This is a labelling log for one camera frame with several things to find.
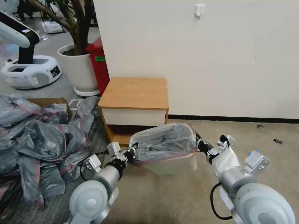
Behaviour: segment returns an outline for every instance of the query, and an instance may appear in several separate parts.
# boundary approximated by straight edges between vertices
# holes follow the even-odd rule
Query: trash bin
[[[164,124],[137,132],[131,136],[129,147],[137,142],[137,166],[144,166],[158,175],[197,169],[196,136],[187,124]]]
[[[100,94],[103,95],[110,78],[101,38],[90,44],[86,50],[89,51]]]

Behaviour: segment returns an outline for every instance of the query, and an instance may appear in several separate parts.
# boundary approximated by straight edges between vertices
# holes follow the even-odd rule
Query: cardboard box
[[[45,107],[47,105],[56,104],[66,104],[66,112],[68,113],[69,120],[72,117],[72,111],[69,108],[69,104],[65,98],[29,98],[29,102],[39,105],[40,107]]]

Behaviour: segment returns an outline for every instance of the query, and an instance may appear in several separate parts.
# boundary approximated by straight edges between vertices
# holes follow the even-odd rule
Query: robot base
[[[16,89],[34,89],[53,83],[61,76],[61,68],[55,58],[33,56],[33,64],[7,63],[1,70],[5,80]]]

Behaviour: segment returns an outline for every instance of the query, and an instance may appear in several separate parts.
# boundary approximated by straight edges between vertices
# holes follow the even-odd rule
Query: white plant pot
[[[67,50],[73,49],[70,44],[60,48],[57,53],[59,64],[74,86],[76,94],[80,96],[94,96],[100,93],[97,80],[89,54],[68,56],[63,55]]]

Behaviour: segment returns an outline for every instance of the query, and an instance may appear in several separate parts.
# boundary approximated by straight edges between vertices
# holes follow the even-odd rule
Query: red trash bin
[[[103,95],[110,78],[101,38],[90,44],[86,50],[89,51],[100,94]]]

